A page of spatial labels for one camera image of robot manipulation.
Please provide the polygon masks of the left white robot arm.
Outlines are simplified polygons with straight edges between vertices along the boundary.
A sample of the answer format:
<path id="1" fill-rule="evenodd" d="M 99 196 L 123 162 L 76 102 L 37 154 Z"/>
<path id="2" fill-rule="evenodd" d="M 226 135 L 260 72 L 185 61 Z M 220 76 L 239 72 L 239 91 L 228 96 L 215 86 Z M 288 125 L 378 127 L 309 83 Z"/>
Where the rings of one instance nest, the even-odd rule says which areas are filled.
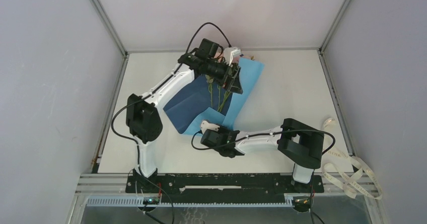
<path id="1" fill-rule="evenodd" d="M 148 92 L 127 99 L 126 125 L 136 142 L 137 161 L 135 171 L 141 176 L 138 186 L 145 192 L 157 187 L 157 171 L 154 141 L 160 136 L 163 124 L 159 111 L 185 86 L 199 76 L 206 75 L 228 92 L 242 94 L 240 66 L 234 60 L 241 55 L 241 49 L 230 46 L 223 49 L 220 58 L 215 55 L 220 46 L 203 39 L 198 48 L 181 55 L 175 68 L 159 84 Z"/>

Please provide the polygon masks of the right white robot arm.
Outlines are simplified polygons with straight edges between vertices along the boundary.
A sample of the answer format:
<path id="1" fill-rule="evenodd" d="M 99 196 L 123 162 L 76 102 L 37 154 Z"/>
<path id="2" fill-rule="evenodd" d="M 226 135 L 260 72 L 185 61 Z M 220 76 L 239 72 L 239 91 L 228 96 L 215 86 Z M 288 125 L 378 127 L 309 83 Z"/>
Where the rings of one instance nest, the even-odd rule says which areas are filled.
<path id="1" fill-rule="evenodd" d="M 279 151 L 294 162 L 291 185 L 303 192 L 310 187 L 314 171 L 321 167 L 325 132 L 292 118 L 264 131 L 245 132 L 203 120 L 201 150 L 214 150 L 234 158 L 258 151 Z"/>

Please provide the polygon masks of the blue wrapping paper sheet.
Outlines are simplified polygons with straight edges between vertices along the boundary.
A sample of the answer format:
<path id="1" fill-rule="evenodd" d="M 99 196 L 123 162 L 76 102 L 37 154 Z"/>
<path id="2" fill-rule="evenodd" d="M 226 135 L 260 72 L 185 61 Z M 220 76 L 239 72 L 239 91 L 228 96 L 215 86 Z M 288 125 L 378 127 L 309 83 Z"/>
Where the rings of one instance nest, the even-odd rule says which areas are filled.
<path id="1" fill-rule="evenodd" d="M 198 132 L 203 120 L 229 129 L 233 128 L 237 116 L 264 70 L 264 64 L 246 58 L 239 60 L 239 66 L 243 94 L 231 94 L 222 112 L 217 111 L 216 83 L 213 83 L 213 108 L 210 107 L 210 95 L 205 76 L 200 76 L 186 85 L 165 105 L 163 110 L 179 134 L 192 135 Z"/>

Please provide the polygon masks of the pink flower bunch stem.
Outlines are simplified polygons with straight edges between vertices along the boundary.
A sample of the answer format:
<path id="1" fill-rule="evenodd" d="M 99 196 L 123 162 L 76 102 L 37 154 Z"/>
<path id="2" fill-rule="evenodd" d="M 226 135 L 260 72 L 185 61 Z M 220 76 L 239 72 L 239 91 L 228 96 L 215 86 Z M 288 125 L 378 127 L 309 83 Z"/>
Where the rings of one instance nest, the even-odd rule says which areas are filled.
<path id="1" fill-rule="evenodd" d="M 254 60 L 254 56 L 253 55 L 241 54 L 240 57 L 241 58 L 250 59 L 250 60 Z M 218 105 L 218 109 L 217 109 L 218 112 L 222 112 L 222 110 L 223 110 L 223 108 L 225 106 L 225 103 L 227 102 L 227 100 L 228 100 L 228 98 L 229 98 L 230 95 L 231 95 L 230 91 L 225 91 L 224 92 L 223 98 L 221 99 L 221 101 L 219 102 L 219 105 Z"/>

